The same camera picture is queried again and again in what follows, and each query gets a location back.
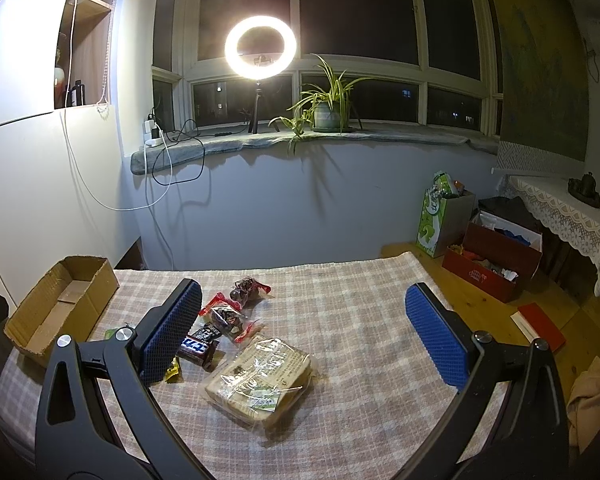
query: wooden floor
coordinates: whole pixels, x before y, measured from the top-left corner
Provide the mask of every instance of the wooden floor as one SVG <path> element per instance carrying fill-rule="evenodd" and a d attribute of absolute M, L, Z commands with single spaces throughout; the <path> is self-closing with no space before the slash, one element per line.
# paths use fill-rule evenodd
<path fill-rule="evenodd" d="M 565 399 L 576 377 L 593 358 L 600 357 L 600 298 L 593 296 L 581 307 L 544 274 L 536 273 L 522 295 L 502 303 L 471 283 L 442 268 L 442 257 L 433 259 L 414 244 L 391 244 L 381 257 L 390 258 L 410 251 L 438 284 L 447 301 L 472 330 L 487 330 L 502 343 L 528 345 L 510 316 L 520 305 L 537 303 L 562 331 L 566 343 L 555 354 Z"/>

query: green box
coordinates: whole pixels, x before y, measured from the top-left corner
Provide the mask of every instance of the green box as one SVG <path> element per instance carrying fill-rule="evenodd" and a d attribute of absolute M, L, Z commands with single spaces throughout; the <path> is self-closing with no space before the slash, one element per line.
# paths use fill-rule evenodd
<path fill-rule="evenodd" d="M 459 241 L 471 219 L 475 195 L 465 190 L 457 198 L 432 197 L 427 189 L 422 201 L 422 214 L 416 245 L 429 256 L 437 258 L 446 248 Z"/>

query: checkered fabric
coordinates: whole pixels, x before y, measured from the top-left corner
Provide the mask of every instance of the checkered fabric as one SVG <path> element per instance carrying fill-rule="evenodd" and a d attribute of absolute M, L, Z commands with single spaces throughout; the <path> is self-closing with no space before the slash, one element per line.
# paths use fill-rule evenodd
<path fill-rule="evenodd" d="M 416 451 L 456 394 L 443 383 L 404 312 L 408 286 L 425 282 L 411 253 L 396 258 L 267 270 L 153 272 L 117 270 L 120 289 L 91 338 L 135 325 L 182 278 L 202 286 L 203 302 L 253 276 L 272 287 L 251 316 L 267 333 L 314 355 L 318 378 L 268 438 L 250 433 L 209 405 L 206 372 L 181 359 L 184 382 L 151 387 L 183 441 L 219 480 L 382 479 Z M 221 339 L 219 349 L 231 351 Z M 43 370 L 13 351 L 0 378 L 0 416 L 34 445 Z M 144 458 L 107 381 L 104 399 L 125 449 Z M 502 401 L 494 394 L 465 456 L 477 453 Z"/>

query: open red box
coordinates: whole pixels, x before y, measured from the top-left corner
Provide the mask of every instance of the open red box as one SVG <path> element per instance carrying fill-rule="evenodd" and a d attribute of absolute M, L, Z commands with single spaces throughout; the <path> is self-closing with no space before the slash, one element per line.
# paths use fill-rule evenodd
<path fill-rule="evenodd" d="M 494 231 L 509 230 L 521 235 L 531 245 Z M 497 300 L 507 303 L 522 290 L 538 270 L 542 258 L 542 235 L 489 213 L 478 213 L 469 223 L 462 241 L 467 251 L 480 254 L 505 269 L 515 270 L 518 277 L 510 282 L 492 270 L 480 266 L 465 256 L 447 250 L 442 266 L 472 285 L 481 288 Z"/>

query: green plant pot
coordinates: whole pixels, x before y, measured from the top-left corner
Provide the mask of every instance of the green plant pot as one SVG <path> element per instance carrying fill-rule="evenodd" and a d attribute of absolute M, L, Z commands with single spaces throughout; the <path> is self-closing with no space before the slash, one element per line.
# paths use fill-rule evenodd
<path fill-rule="evenodd" d="M 333 110 L 329 108 L 328 103 L 319 103 L 314 110 L 314 130 L 320 132 L 339 132 L 340 131 L 340 105 L 333 104 Z"/>

